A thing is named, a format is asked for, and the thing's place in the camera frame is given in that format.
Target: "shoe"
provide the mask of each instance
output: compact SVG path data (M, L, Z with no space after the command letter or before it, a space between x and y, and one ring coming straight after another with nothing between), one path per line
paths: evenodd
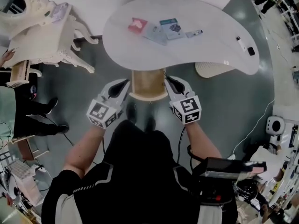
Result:
M126 109L127 119L136 125L136 105L135 103L131 102L127 105Z
M47 104L50 111L45 114L50 114L52 112L53 108L57 105L57 103L58 103L58 98L52 98Z
M66 133L69 131L69 127L67 125L60 125L58 126L58 132L57 133Z
M156 128L156 121L153 116L150 116L146 123L146 127L145 127L144 131L146 133L148 133L148 132L154 131L155 128Z

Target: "speaker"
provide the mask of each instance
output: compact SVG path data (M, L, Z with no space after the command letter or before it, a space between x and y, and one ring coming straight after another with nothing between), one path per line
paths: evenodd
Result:
M285 122L277 116L270 116L267 119L266 133L270 135L281 135L285 130Z

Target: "gray floor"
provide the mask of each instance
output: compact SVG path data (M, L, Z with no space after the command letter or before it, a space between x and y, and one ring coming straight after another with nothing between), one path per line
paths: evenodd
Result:
M204 79L197 75L193 64L182 64L167 69L169 75L187 80L199 96L202 106L200 125L219 148L223 157L230 156L233 148L253 128L262 116L267 104L274 99L272 64L269 48L261 22L250 0L231 0L224 11L239 21L254 38L260 54L260 69L248 76L237 70ZM91 100L100 93L103 86L119 78L130 78L131 71L114 63L105 53L102 41L98 45L83 42L78 55L95 67L95 73L89 74L85 69L62 63L59 68L43 66L43 77L38 79L38 100L48 102L58 97L58 106L53 110L51 119L58 124L68 124L68 138L76 143L91 125L86 117ZM175 159L178 155L178 140L183 125L169 110L169 99L165 98L152 104L134 100L137 104L137 126L144 128L146 119L153 114L157 130L165 133L171 141ZM272 108L250 135L251 142L266 138L264 125L266 118L272 114ZM112 132L121 119L112 124L105 134L105 145L109 144ZM34 137L32 145L40 150L50 150L39 161L52 176L58 175L63 167L64 158L71 145L63 135ZM189 145L184 134L181 145L180 164L189 168L190 158L186 147ZM237 150L242 157L242 147ZM102 149L99 149L95 162L101 162Z

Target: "oval mirror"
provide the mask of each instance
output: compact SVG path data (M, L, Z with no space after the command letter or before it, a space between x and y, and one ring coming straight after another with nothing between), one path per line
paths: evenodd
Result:
M0 12L16 15L26 10L25 0L0 0Z

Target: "green shirt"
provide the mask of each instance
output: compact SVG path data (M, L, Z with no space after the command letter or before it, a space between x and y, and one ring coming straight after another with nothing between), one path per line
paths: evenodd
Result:
M0 138L11 140L14 136L15 93L13 88L0 86Z

